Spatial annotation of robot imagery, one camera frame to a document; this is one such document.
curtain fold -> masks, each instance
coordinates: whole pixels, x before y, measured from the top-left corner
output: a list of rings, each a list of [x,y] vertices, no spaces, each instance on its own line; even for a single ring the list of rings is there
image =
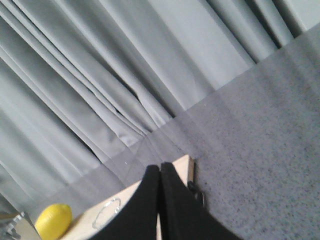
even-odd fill
[[[0,193],[23,209],[107,168],[320,22],[316,9],[312,0],[0,0]]]

lemon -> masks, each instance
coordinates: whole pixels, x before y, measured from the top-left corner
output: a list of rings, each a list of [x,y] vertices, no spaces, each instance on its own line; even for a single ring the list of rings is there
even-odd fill
[[[35,229],[42,240],[56,240],[68,229],[72,221],[71,208],[65,204],[52,204],[42,211]]]

yellow lemon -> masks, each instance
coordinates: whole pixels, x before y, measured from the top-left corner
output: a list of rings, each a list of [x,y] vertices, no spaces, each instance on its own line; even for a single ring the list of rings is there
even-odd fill
[[[35,222],[35,229],[42,240],[56,240],[66,232],[71,221],[70,206],[52,204],[42,211]]]

gray carpet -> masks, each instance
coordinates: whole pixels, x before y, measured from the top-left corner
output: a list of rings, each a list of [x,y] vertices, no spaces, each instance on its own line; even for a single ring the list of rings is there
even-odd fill
[[[320,25],[36,209],[75,215],[183,154],[209,211],[245,240],[320,239]]]

wooden board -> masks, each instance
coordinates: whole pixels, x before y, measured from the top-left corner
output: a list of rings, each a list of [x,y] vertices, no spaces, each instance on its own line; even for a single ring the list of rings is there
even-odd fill
[[[194,161],[192,160],[192,158],[190,158],[189,155],[184,155],[181,158],[177,159],[173,162],[173,165],[185,185],[187,185],[188,181],[193,181]],[[92,223],[95,221],[97,214],[104,207],[104,205],[113,198],[120,198],[122,208],[128,202],[133,193],[136,191],[137,187],[139,186],[139,183],[140,181],[134,183],[126,189],[118,192],[117,194],[107,198],[106,200],[86,210],[83,214],[81,214],[73,221],[70,229],[60,240],[86,240],[93,236],[96,232],[98,232],[98,230],[92,227]],[[104,222],[106,223],[108,219],[113,216],[116,207],[117,202],[114,202],[114,204],[111,204],[108,208],[105,208],[103,212],[99,215],[98,223],[101,226],[103,226]],[[159,219],[157,224],[157,239],[161,240]]]

